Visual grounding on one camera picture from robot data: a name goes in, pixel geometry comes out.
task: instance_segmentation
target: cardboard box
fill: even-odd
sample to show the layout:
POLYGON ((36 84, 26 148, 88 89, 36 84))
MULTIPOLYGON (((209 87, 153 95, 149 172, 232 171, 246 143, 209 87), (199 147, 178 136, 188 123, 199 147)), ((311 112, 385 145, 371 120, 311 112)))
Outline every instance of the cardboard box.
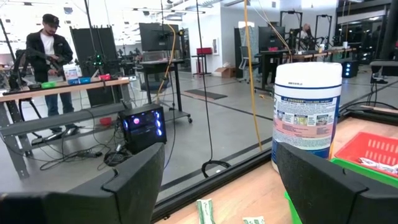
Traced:
POLYGON ((215 72, 220 72, 222 78, 233 78, 233 77, 236 77, 235 67, 217 68, 215 72))

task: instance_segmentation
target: ceiling light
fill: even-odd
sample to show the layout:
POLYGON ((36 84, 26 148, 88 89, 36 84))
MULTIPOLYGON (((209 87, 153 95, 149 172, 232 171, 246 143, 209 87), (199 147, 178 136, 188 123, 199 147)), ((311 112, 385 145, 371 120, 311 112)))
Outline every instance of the ceiling light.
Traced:
MULTIPOLYGON (((133 8, 133 11, 142 11, 142 12, 162 12, 161 9, 146 9, 146 8, 133 8)), ((191 10, 173 10, 173 9, 164 9, 163 12, 179 12, 179 13, 197 13, 196 11, 191 10)))

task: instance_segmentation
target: floor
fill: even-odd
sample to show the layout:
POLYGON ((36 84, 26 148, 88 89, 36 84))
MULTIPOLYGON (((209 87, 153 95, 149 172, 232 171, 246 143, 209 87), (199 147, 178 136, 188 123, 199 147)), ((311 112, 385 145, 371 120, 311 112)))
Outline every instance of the floor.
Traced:
MULTIPOLYGON (((350 101, 366 99, 370 92, 369 84, 370 72, 367 67, 363 67, 361 73, 355 78, 343 80, 341 105, 350 101)), ((203 80, 197 76, 192 77, 189 73, 180 74, 180 85, 182 91, 192 89, 203 89, 203 80)), ((140 106, 146 101, 146 93, 139 89, 139 82, 131 83, 131 97, 135 98, 135 104, 140 106)), ((211 123, 211 137, 213 145, 213 158, 227 160, 230 164, 235 164, 248 158, 259 151, 258 141, 254 130, 250 87, 245 83, 239 83, 235 79, 221 77, 206 77, 207 90, 213 93, 227 95, 228 97, 220 100, 209 101, 208 111, 211 123)), ((395 97, 398 92, 398 78, 390 78, 389 84, 379 85, 380 92, 378 100, 384 103, 390 103, 398 106, 395 97)), ((259 133, 263 148, 270 147, 272 136, 272 104, 271 97, 264 99, 256 94, 256 111, 259 133)), ((73 95, 73 105, 75 110, 90 107, 85 92, 75 92, 73 95)), ((165 92, 164 99, 172 100, 173 94, 171 88, 165 92)), ((47 114, 47 107, 43 98, 35 98, 34 102, 38 107, 40 114, 47 114)), ((200 180, 203 180, 201 174, 201 165, 211 157, 208 126, 206 122, 205 102, 195 99, 185 94, 182 95, 183 110, 191 113, 193 123, 189 124, 186 118, 175 121, 175 147, 169 165, 164 171, 162 191, 158 199, 163 199, 171 194, 178 192, 200 180)), ((23 105, 25 117, 27 119, 36 119, 33 109, 28 103, 23 105)), ((89 131, 98 121, 85 121, 78 125, 85 126, 89 131)), ((44 136, 50 134, 49 131, 40 132, 44 136)), ((166 159, 169 158, 174 129, 173 124, 167 123, 166 159)), ((115 148, 115 142, 121 139, 108 142, 111 139, 112 132, 104 131, 95 134, 95 139, 101 143, 107 143, 115 148)), ((86 149, 97 144, 93 136, 86 136, 80 139, 66 141, 64 145, 65 152, 73 152, 80 149, 86 149)), ((54 149, 60 149, 60 146, 53 146, 54 149)), ((96 151, 106 149, 97 147, 96 151)), ((34 150, 35 159, 51 160, 50 157, 59 157, 60 155, 49 147, 43 147, 41 150, 34 150)), ((39 167, 43 162, 33 159, 25 159, 30 177, 25 180, 19 180, 16 174, 5 145, 0 142, 0 192, 26 192, 26 191, 67 191, 90 180, 102 172, 108 170, 107 167, 98 170, 102 163, 102 158, 87 159, 79 162, 69 162, 60 164, 53 169, 40 171, 39 167)), ((214 174, 222 168, 215 167, 208 171, 208 174, 214 174)))

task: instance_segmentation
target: white t-shirt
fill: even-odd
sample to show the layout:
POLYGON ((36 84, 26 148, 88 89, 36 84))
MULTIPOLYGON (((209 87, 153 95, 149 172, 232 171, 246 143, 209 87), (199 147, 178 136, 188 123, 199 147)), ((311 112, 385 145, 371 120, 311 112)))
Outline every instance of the white t-shirt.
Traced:
POLYGON ((40 33, 40 38, 42 39, 43 46, 44 46, 44 53, 46 55, 54 55, 54 37, 53 36, 47 36, 43 34, 42 32, 40 33))

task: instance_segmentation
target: white container lid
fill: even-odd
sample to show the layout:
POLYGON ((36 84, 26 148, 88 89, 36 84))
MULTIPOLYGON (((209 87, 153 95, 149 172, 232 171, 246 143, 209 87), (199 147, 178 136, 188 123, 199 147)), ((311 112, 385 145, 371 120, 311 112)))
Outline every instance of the white container lid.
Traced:
POLYGON ((342 81, 342 69, 340 63, 287 63, 277 67, 275 84, 302 88, 338 86, 342 81))

